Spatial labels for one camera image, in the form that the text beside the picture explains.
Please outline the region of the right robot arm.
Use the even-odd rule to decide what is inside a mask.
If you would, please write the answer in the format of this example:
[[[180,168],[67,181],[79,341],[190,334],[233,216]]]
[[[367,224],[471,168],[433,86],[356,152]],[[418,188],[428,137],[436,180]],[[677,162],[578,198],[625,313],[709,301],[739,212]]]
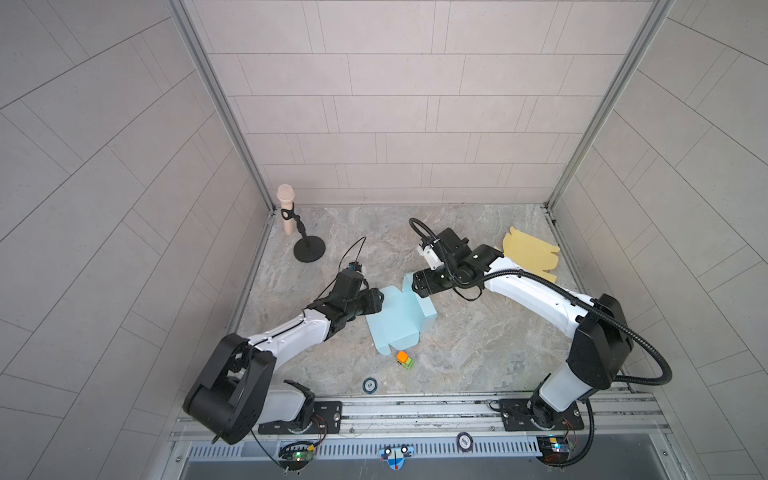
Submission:
[[[626,324],[618,301],[563,289],[494,247],[471,249],[450,228],[436,234],[418,219],[409,224],[421,238],[419,253],[429,264],[413,274],[417,295],[472,288],[493,292],[544,318],[571,340],[563,365],[542,381],[524,408],[534,425],[542,430],[558,426],[575,401],[612,385],[633,349],[631,338],[618,328]]]

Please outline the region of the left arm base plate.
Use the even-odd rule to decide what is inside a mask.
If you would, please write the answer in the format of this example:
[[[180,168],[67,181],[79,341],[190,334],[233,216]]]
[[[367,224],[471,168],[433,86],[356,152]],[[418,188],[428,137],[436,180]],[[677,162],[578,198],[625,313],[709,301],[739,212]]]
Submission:
[[[341,401],[315,401],[312,410],[303,408],[292,421],[260,424],[259,435],[320,435],[340,432],[343,403]]]

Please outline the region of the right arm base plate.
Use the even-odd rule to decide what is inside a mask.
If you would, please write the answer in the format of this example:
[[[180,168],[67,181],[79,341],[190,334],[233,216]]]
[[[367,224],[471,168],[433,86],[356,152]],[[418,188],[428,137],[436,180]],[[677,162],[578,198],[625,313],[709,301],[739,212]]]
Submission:
[[[516,431],[576,431],[585,428],[587,413],[577,402],[571,403],[564,411],[558,412],[540,399],[503,398],[496,402],[504,429]]]

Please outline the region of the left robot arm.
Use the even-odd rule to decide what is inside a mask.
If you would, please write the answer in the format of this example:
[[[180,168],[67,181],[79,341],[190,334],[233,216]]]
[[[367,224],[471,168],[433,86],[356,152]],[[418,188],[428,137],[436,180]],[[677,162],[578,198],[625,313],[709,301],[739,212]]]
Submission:
[[[315,394],[296,381],[274,383],[273,374],[349,322],[381,312],[383,302],[384,294],[370,287],[362,273],[341,270],[327,296],[286,323],[251,337],[223,337],[187,393],[184,413],[229,445],[262,424],[305,430],[312,423]]]

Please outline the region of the light blue paper box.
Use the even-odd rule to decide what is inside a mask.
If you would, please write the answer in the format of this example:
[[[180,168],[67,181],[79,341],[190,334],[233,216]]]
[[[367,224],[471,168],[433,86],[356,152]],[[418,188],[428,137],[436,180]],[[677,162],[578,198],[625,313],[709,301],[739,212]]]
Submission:
[[[437,319],[438,312],[433,302],[413,291],[413,275],[408,273],[404,276],[401,288],[383,288],[382,310],[366,316],[375,349],[381,355],[388,356],[392,350],[414,347],[419,342],[420,334],[429,330]]]

